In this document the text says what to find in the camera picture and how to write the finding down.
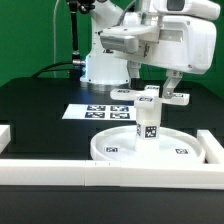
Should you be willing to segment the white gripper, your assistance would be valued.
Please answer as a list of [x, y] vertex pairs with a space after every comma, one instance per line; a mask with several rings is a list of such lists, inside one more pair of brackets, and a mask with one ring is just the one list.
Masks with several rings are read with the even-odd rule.
[[140, 63], [170, 69], [166, 71], [162, 93], [164, 98], [170, 99], [183, 77], [182, 72], [204, 74], [210, 68], [216, 36], [216, 27], [210, 21], [190, 16], [165, 16], [157, 43], [140, 41], [136, 53], [116, 51], [115, 56], [128, 60], [132, 89], [140, 88]]

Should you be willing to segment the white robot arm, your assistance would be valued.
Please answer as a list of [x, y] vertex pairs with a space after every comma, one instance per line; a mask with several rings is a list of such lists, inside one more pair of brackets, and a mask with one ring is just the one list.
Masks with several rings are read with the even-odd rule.
[[163, 96], [171, 98], [185, 73], [201, 75], [210, 68], [213, 21], [221, 8], [211, 0], [134, 0], [132, 6], [130, 12], [111, 0], [96, 0], [81, 80], [102, 90], [133, 85], [146, 64], [166, 70]]

